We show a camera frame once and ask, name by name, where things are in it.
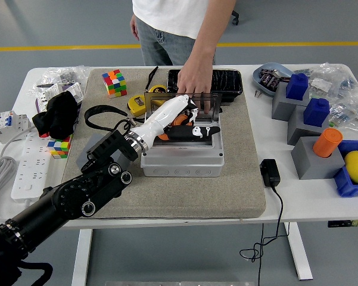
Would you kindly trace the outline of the person's right hand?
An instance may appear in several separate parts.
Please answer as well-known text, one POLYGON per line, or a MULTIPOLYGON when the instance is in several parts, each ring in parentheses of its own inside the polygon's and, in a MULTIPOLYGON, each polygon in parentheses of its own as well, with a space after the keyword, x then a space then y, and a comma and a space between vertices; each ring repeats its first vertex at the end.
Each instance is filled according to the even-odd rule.
POLYGON ((139 30, 138 30, 138 18, 134 14, 132 15, 132 17, 130 19, 130 29, 131 29, 131 32, 132 32, 133 36, 135 37, 135 39, 137 41, 140 41, 139 30))

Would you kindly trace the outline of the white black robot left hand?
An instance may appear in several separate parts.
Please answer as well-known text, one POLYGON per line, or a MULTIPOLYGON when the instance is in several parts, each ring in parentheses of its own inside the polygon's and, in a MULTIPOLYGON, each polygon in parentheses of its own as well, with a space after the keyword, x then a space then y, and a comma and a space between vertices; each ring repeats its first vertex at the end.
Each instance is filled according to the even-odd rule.
POLYGON ((146 119, 143 125, 132 128, 127 135, 135 139, 143 149, 149 150, 155 138, 160 135, 169 140, 185 142, 210 139, 221 131, 218 126, 189 126, 187 123, 174 125, 175 119, 184 112, 187 112, 187 122, 194 123, 198 108, 187 94, 167 100, 146 119))

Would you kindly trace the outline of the person's left hand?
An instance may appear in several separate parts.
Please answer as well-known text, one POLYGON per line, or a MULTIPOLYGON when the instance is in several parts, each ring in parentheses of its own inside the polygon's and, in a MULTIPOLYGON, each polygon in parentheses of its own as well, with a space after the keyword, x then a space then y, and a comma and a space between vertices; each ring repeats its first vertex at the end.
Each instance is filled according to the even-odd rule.
POLYGON ((213 75, 213 57, 190 56, 178 74, 178 93, 209 94, 213 75))

